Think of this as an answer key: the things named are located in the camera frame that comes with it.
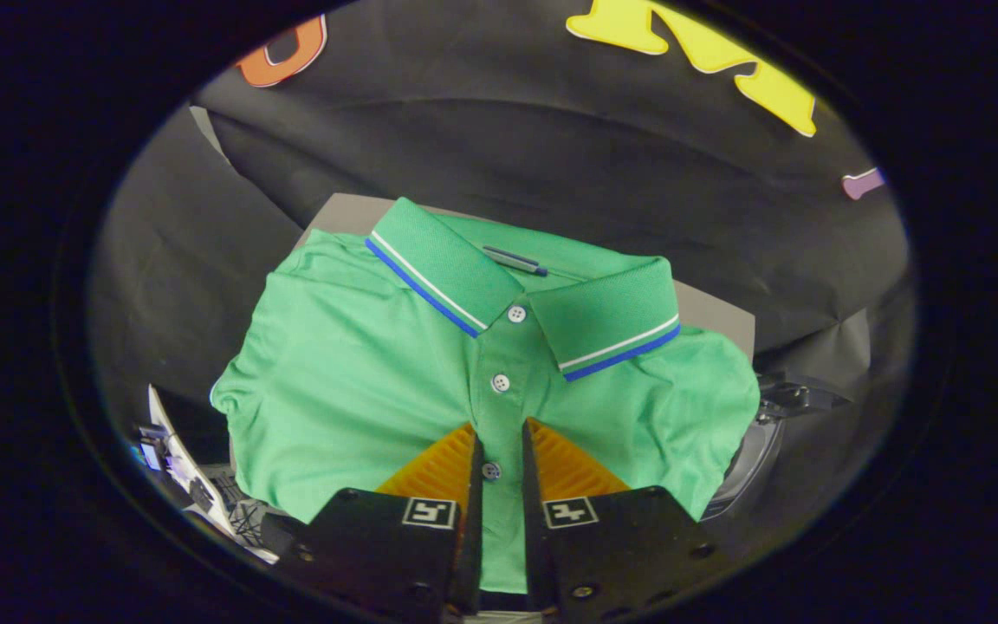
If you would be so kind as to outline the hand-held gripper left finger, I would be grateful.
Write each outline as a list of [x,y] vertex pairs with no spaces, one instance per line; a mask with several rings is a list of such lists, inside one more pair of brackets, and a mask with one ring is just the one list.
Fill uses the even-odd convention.
[[275,569],[389,621],[463,621],[480,605],[483,446],[463,424],[373,491],[337,490]]

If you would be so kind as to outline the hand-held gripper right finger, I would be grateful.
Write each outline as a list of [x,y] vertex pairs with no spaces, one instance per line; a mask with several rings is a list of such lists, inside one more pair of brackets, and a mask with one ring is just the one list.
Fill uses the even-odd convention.
[[714,588],[720,542],[661,486],[633,489],[550,427],[522,427],[529,606],[544,621],[637,621]]

